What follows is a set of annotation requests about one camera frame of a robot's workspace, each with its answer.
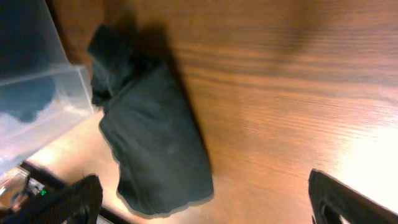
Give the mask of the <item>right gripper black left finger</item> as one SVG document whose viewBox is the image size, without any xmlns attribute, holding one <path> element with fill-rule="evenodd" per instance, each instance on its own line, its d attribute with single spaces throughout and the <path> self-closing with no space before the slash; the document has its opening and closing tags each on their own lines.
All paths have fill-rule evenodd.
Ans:
<svg viewBox="0 0 398 224">
<path fill-rule="evenodd" d="M 96 224 L 102 200 L 98 176 L 88 175 L 59 190 L 43 189 L 1 217 L 1 224 Z"/>
</svg>

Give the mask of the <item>blue grey garment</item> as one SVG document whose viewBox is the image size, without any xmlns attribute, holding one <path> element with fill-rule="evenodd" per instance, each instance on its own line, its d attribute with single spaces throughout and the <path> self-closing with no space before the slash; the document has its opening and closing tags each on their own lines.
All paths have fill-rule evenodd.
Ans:
<svg viewBox="0 0 398 224">
<path fill-rule="evenodd" d="M 1 87 L 1 114 L 32 123 L 51 104 L 56 86 L 52 77 L 24 80 Z"/>
</svg>

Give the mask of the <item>black garment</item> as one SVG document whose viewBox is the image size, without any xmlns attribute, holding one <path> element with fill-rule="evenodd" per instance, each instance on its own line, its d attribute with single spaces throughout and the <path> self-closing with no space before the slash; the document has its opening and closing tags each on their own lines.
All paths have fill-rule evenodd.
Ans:
<svg viewBox="0 0 398 224">
<path fill-rule="evenodd" d="M 92 104 L 119 164 L 118 194 L 134 211 L 169 213 L 214 193 L 190 106 L 168 65 L 99 26 L 89 46 Z"/>
</svg>

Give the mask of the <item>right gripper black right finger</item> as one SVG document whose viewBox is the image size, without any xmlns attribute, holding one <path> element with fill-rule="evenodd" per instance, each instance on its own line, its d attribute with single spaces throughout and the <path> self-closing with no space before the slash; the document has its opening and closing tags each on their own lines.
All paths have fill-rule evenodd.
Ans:
<svg viewBox="0 0 398 224">
<path fill-rule="evenodd" d="M 313 210 L 313 224 L 392 224 L 397 214 L 373 202 L 326 173 L 312 169 L 308 194 Z"/>
</svg>

